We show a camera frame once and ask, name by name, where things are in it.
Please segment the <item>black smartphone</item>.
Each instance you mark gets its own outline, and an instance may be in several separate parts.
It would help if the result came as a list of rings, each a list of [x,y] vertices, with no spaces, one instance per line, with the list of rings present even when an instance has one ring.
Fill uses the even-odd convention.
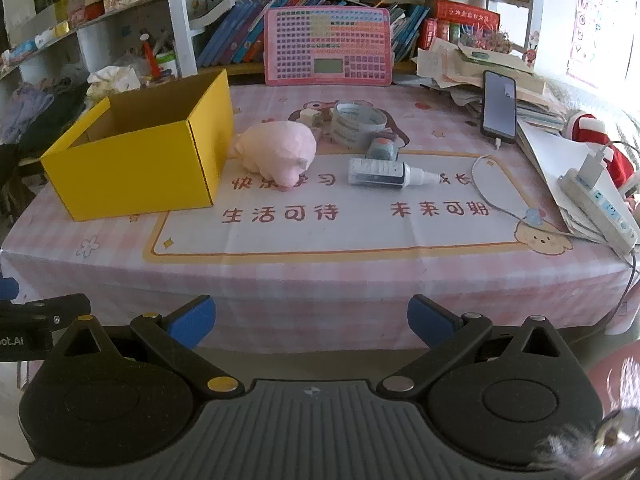
[[[516,82],[491,70],[483,75],[483,104],[480,133],[502,143],[514,143],[518,125]]]

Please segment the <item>yellow cardboard box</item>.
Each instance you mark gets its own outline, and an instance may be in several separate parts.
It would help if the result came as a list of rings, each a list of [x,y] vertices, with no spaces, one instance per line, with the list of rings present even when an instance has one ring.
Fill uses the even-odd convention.
[[[213,206],[234,133],[225,72],[102,99],[41,156],[76,221]]]

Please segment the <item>red white pen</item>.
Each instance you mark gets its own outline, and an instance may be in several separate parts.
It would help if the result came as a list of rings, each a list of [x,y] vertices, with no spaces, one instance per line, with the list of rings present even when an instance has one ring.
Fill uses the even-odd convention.
[[[150,36],[145,32],[140,35],[143,52],[150,66],[150,72],[153,79],[160,78],[160,66],[156,62],[155,55],[149,43]]]

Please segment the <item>pile of papers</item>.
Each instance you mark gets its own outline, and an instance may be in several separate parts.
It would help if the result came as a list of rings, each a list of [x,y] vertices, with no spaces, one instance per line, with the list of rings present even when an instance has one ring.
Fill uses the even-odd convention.
[[[438,90],[449,91],[454,102],[480,112],[485,81],[489,75],[510,80],[518,118],[547,131],[559,132],[567,118],[550,84],[514,55],[448,44],[437,38],[413,59],[416,76],[428,79]]]

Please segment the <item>white power strip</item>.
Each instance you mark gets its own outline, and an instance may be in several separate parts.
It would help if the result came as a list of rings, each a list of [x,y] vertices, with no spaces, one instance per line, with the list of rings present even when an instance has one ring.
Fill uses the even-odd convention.
[[[638,234],[623,216],[623,209],[614,206],[598,188],[590,188],[572,168],[559,178],[563,193],[598,228],[617,255],[630,255],[638,243]]]

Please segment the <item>pink plush pig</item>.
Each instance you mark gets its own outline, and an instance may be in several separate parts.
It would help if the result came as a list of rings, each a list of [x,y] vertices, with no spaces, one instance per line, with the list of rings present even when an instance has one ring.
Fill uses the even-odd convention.
[[[287,120],[251,126],[233,141],[232,151],[246,170],[288,191],[309,169],[317,146],[311,128]]]

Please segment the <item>grey toy truck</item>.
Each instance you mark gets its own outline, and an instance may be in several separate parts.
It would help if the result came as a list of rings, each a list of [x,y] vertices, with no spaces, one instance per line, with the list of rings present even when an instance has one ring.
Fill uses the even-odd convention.
[[[377,136],[371,141],[367,150],[367,159],[387,160],[396,162],[399,148],[396,142],[385,136]]]

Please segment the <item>white glue bottle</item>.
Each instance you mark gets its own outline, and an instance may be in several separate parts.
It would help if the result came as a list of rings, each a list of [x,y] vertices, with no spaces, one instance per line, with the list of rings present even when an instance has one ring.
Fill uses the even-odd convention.
[[[351,158],[348,163],[348,183],[374,188],[408,188],[437,184],[438,174],[411,167],[405,162]]]

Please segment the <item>pink printed tablecloth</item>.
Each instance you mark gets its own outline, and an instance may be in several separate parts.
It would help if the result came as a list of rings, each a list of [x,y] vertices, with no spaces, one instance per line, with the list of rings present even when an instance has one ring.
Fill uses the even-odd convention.
[[[9,232],[1,269],[25,301],[81,292],[105,324],[209,295],[209,347],[246,352],[408,349],[408,300],[430,297],[500,325],[607,315],[623,330],[639,284],[610,248],[571,240],[547,185],[515,145],[495,148],[446,96],[388,87],[231,91],[235,127],[343,101],[382,108],[409,137],[401,158],[438,174],[423,188],[357,188],[325,143],[281,192],[236,162],[214,206],[77,222],[44,188]]]

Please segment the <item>pile of clothes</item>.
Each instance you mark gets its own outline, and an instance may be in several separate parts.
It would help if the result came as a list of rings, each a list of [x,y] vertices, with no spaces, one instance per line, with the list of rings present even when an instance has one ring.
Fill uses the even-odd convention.
[[[81,115],[88,88],[87,81],[70,78],[47,88],[21,84],[1,118],[1,144],[15,146],[21,156],[41,155]]]

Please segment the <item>red santa plush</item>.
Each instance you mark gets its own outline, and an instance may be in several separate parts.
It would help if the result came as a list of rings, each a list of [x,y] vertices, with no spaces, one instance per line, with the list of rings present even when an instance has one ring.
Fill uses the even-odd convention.
[[[585,143],[590,152],[577,171],[581,184],[593,188],[604,170],[608,170],[612,182],[621,196],[629,197],[638,190],[639,178],[631,161],[608,137],[604,122],[593,114],[578,112],[567,122],[563,130],[564,138]]]

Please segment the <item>pink learning keyboard tablet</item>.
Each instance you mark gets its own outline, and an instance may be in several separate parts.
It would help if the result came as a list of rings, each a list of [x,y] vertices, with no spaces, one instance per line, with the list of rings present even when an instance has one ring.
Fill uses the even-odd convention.
[[[368,6],[284,6],[265,16],[270,86],[392,83],[390,14]]]

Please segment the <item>clear tape roll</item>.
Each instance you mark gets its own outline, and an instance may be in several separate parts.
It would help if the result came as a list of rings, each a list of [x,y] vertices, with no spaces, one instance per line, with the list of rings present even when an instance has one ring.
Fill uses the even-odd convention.
[[[338,102],[333,107],[330,137],[346,148],[365,151],[386,126],[387,118],[377,108],[355,102]]]

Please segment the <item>white charger cube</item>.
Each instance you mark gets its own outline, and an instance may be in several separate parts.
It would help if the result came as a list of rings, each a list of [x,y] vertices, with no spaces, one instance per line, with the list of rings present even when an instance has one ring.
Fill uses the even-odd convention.
[[[320,110],[304,108],[299,112],[298,121],[309,128],[319,128],[323,124],[323,117]]]

